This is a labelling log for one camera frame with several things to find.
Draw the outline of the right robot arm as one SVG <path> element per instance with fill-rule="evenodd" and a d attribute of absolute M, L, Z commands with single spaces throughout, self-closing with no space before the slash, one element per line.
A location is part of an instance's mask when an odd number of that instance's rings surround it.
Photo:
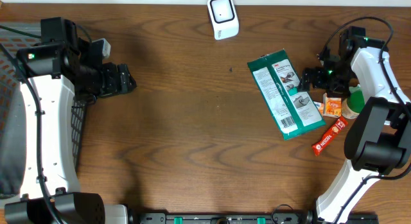
<path fill-rule="evenodd" d="M 346 223 L 353 207 L 380 180 L 398 180 L 410 172 L 410 100 L 401 91 L 390 67 L 388 42 L 366 35 L 365 28 L 346 26 L 337 55 L 324 46 L 318 55 L 321 67 L 306 68 L 298 86 L 325 89 L 349 96 L 349 82 L 360 84 L 365 106 L 349 129 L 345 162 L 328 188 L 315 202 L 309 223 Z"/>

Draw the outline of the red orange stick packet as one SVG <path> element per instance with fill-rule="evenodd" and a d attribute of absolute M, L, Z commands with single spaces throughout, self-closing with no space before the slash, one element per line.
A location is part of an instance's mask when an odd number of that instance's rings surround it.
<path fill-rule="evenodd" d="M 348 122 L 345 120 L 345 118 L 339 117 L 336 122 L 324 133 L 322 139 L 311 146 L 315 156 L 319 156 L 321 152 L 347 125 Z"/>

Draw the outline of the light green tissue packet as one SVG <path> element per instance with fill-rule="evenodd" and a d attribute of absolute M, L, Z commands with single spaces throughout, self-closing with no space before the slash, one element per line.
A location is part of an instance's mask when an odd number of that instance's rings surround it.
<path fill-rule="evenodd" d="M 360 84 L 358 84 L 356 87 L 349 87 L 349 92 L 352 94 L 352 93 L 355 93 L 355 92 L 357 92 L 357 91 L 361 91 L 362 89 L 361 89 L 361 87 L 360 87 Z"/>

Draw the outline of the orange tissue pack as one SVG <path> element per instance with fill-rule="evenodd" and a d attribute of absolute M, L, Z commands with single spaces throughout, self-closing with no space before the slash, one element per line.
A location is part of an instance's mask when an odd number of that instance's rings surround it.
<path fill-rule="evenodd" d="M 321 103 L 321 102 L 317 102 L 317 101 L 314 101 L 314 104 L 315 104 L 316 108 L 318 109 L 318 111 L 320 112 L 320 114 L 323 116 L 324 115 L 324 108 L 325 108 L 324 104 Z"/>
<path fill-rule="evenodd" d="M 342 115 L 342 99 L 329 97 L 327 93 L 323 94 L 323 115 L 328 117 L 340 117 Z"/>

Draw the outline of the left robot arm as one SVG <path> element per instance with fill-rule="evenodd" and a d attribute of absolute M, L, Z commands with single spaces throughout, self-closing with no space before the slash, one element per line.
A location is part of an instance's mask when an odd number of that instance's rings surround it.
<path fill-rule="evenodd" d="M 61 17 L 40 22 L 40 42 L 10 58 L 26 116 L 26 162 L 20 199 L 5 205 L 7 223 L 137 222 L 126 205 L 84 193 L 73 157 L 72 112 L 136 88 L 126 64 L 109 62 L 105 39 L 80 38 Z"/>

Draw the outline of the white green packet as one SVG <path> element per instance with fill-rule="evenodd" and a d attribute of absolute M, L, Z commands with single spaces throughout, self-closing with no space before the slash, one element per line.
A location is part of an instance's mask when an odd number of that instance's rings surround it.
<path fill-rule="evenodd" d="M 298 91 L 300 78 L 285 50 L 247 65 L 283 139 L 292 139 L 326 124 L 311 96 Z"/>

